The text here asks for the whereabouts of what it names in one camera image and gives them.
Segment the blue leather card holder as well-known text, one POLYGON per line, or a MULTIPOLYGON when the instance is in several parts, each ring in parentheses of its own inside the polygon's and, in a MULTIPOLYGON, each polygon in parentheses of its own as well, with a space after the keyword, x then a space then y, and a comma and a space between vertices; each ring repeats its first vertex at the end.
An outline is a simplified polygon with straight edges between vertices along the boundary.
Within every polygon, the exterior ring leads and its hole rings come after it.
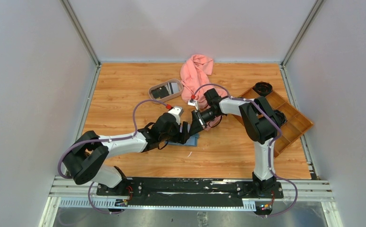
POLYGON ((189 137, 189 139, 184 144, 176 143, 176 142, 169 142, 168 145, 196 147, 198 144, 199 137, 200 137, 199 133, 196 133, 193 136, 189 137))

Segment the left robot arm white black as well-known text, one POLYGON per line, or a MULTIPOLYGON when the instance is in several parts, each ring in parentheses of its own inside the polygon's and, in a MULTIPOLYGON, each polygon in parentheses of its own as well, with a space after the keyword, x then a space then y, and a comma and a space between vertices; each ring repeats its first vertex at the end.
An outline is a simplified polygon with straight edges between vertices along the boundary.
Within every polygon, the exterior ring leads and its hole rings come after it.
POLYGON ((156 122, 147 124, 136 134, 99 136, 94 131, 84 133, 62 158, 71 178, 77 185, 96 182, 105 185, 115 195, 126 192, 127 182, 119 167, 107 166, 107 158, 127 153, 143 153, 162 149, 161 144, 184 144, 189 138, 189 124, 177 122, 176 116, 164 113, 156 122))

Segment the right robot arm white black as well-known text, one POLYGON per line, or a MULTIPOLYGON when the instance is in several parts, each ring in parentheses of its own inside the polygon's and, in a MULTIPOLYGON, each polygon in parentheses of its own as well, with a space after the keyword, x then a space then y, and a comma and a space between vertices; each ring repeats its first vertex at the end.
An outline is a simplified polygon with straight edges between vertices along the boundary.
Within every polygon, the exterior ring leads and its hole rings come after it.
POLYGON ((241 117, 248 137, 254 142, 255 167, 251 183, 237 185, 237 194, 245 196, 253 193, 261 198, 271 194, 277 184, 272 150, 275 141, 282 134, 280 127, 283 120, 276 115, 275 110, 263 96, 255 99, 221 97, 212 88, 205 92, 205 99, 209 108, 192 111, 189 135, 210 128, 210 122, 217 117, 228 114, 241 117))

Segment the black card left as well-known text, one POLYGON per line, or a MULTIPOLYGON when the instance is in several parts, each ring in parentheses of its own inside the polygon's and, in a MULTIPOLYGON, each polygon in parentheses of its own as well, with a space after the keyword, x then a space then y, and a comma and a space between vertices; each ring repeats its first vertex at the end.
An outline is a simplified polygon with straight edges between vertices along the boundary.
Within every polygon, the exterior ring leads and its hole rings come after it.
POLYGON ((158 87, 151 91, 151 95, 154 99, 163 99, 168 97, 170 94, 165 86, 158 87))

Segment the pink oval tray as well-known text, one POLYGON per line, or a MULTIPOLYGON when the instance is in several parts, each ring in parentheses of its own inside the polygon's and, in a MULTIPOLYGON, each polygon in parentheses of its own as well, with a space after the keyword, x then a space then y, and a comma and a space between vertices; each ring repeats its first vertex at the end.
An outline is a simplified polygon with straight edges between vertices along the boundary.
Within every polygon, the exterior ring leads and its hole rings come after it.
POLYGON ((183 91, 183 85, 178 79, 170 79, 159 83, 148 90, 148 95, 151 99, 166 102, 177 98, 183 91))

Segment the pink cloth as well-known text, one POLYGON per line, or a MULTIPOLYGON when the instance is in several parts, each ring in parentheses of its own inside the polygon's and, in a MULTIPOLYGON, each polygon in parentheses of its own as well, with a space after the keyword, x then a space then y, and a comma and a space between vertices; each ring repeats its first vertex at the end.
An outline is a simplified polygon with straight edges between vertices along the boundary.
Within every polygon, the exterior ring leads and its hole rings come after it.
POLYGON ((201 54, 192 55, 181 67, 180 77, 183 90, 181 98, 188 102, 192 96, 198 102, 200 109, 207 108, 205 92, 215 88, 221 97, 227 96, 226 90, 210 85, 209 77, 213 73, 214 60, 201 54))

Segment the black tape roll upper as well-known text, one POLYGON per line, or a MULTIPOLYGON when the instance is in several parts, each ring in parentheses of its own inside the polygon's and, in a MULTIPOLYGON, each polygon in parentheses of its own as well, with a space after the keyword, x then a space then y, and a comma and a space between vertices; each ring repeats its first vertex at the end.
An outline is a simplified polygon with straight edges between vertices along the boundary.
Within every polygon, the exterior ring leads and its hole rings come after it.
POLYGON ((273 86, 267 82, 258 82, 252 88, 258 95, 266 97, 273 91, 273 86))

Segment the black tape roll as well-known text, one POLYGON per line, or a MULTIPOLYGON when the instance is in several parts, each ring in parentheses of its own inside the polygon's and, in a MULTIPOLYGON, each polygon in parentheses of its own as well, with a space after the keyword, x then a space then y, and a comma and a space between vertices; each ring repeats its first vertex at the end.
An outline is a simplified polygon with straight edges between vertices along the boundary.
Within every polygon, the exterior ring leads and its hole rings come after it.
POLYGON ((267 82, 258 82, 252 88, 258 95, 266 97, 273 91, 273 86, 267 82))
POLYGON ((281 112, 280 110, 275 110, 275 114, 278 117, 278 119, 280 120, 281 126, 287 122, 287 118, 283 112, 281 112))

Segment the black tape roll lower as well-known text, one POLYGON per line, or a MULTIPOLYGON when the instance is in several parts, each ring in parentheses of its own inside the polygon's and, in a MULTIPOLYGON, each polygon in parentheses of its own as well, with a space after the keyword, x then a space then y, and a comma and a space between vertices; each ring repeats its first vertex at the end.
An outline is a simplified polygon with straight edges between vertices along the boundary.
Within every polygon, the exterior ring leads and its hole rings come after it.
POLYGON ((275 114, 278 117, 278 119, 280 120, 281 126, 287 122, 287 118, 283 112, 281 112, 280 110, 275 110, 275 114))

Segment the wooden compartment tray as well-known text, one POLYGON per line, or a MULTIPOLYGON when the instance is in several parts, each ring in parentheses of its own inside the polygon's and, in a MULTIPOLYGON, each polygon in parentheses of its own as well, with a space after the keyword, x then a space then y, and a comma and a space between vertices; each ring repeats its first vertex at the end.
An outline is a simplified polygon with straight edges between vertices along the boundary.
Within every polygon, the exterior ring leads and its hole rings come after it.
POLYGON ((239 95, 239 97, 251 99, 259 97, 260 94, 265 94, 271 107, 274 110, 279 111, 277 113, 278 117, 284 117, 286 120, 281 126, 282 136, 274 145, 274 157, 278 157, 313 127, 313 122, 292 106, 278 92, 267 86, 262 86, 262 88, 256 88, 254 86, 247 89, 244 93, 239 95))

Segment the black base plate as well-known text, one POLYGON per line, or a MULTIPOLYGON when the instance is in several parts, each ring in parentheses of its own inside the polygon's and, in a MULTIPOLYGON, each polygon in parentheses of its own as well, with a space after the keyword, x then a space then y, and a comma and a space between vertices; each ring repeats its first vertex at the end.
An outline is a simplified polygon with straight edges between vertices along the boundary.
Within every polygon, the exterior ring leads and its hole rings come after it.
POLYGON ((130 205, 173 207, 243 206, 243 199, 282 199, 281 183, 258 189, 251 179, 126 178, 114 188, 99 184, 99 196, 126 196, 130 205))

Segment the aluminium rail frame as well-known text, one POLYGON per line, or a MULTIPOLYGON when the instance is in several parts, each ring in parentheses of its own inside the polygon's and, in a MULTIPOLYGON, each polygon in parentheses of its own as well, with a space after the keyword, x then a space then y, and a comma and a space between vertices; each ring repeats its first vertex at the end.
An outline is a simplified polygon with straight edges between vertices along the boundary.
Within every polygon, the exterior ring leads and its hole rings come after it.
MULTIPOLYGON (((284 198, 283 203, 288 203, 294 198, 297 202, 316 202, 321 204, 323 220, 330 227, 343 226, 342 220, 337 209, 336 202, 328 181, 323 180, 293 180, 290 184, 286 181, 281 181, 284 198)), ((94 199, 94 205, 97 208, 106 208, 111 202, 116 200, 115 196, 98 196, 89 188, 97 186, 98 183, 88 182, 82 185, 76 185, 70 179, 63 179, 59 176, 55 177, 51 186, 49 196, 42 213, 39 226, 53 226, 56 213, 59 210, 61 202, 65 202, 65 207, 70 208, 74 205, 81 205, 82 208, 91 208, 89 196, 94 199)))

